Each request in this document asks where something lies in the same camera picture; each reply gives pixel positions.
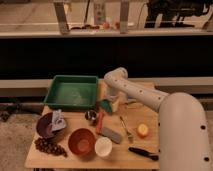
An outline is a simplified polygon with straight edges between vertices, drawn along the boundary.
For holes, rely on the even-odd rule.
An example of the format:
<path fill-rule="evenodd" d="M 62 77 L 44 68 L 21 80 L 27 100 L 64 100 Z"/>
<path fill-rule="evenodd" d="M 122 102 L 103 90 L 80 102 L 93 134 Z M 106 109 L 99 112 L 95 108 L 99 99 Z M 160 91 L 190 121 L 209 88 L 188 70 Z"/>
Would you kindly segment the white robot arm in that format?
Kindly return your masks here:
<path fill-rule="evenodd" d="M 159 114 L 159 171 L 211 171 L 205 110 L 195 97 L 131 82 L 123 67 L 106 73 L 104 81 L 111 97 L 122 91 Z"/>

